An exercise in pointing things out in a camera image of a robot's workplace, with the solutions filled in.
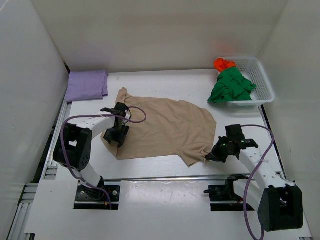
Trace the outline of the beige t shirt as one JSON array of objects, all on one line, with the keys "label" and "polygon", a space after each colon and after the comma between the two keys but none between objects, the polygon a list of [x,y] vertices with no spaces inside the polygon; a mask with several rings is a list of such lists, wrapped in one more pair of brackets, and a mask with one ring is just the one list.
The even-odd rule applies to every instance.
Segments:
[{"label": "beige t shirt", "polygon": [[123,146],[102,140],[117,160],[177,155],[190,167],[211,152],[217,123],[208,110],[184,100],[132,96],[125,87],[116,101],[133,107]]}]

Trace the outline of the purple t shirt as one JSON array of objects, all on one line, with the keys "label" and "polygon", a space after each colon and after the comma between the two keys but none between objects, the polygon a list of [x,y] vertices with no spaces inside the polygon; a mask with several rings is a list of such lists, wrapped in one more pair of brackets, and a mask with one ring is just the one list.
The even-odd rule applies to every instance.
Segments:
[{"label": "purple t shirt", "polygon": [[71,71],[64,101],[66,103],[99,100],[108,95],[106,70]]}]

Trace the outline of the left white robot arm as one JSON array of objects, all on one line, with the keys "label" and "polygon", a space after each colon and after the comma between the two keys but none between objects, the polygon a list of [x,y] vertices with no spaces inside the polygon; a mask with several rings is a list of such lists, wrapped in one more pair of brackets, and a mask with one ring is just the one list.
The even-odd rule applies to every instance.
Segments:
[{"label": "left white robot arm", "polygon": [[124,103],[118,102],[114,108],[103,108],[98,115],[83,117],[78,124],[66,122],[61,127],[61,135],[53,152],[53,159],[74,175],[89,189],[102,189],[103,178],[90,164],[92,140],[102,135],[108,143],[121,147],[130,129],[127,122],[131,111]]}]

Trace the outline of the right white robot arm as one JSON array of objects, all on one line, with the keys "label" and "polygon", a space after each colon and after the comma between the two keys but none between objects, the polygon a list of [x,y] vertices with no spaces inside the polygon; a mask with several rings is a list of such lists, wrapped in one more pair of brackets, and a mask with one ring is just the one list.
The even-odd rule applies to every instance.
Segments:
[{"label": "right white robot arm", "polygon": [[303,227],[303,193],[292,181],[280,177],[253,139],[248,139],[240,124],[226,126],[207,161],[225,163],[236,157],[250,175],[231,175],[225,185],[210,185],[204,193],[212,202],[243,201],[245,224],[249,225],[248,208],[257,212],[261,232],[301,229]]}]

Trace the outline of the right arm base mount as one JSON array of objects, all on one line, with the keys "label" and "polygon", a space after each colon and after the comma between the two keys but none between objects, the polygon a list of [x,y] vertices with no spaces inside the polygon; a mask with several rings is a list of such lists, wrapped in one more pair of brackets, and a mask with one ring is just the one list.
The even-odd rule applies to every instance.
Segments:
[{"label": "right arm base mount", "polygon": [[209,196],[211,212],[243,212],[243,198],[234,192],[234,182],[248,180],[243,174],[231,175],[223,183],[213,183],[203,191]]}]

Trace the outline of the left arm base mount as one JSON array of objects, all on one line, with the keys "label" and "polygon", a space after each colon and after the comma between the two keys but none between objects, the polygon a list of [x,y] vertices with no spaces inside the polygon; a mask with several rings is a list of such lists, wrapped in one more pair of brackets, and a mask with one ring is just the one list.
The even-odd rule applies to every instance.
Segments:
[{"label": "left arm base mount", "polygon": [[111,200],[111,205],[107,200],[107,196],[96,189],[88,188],[80,182],[74,198],[73,208],[75,210],[118,210],[120,202],[120,185],[104,185]]}]

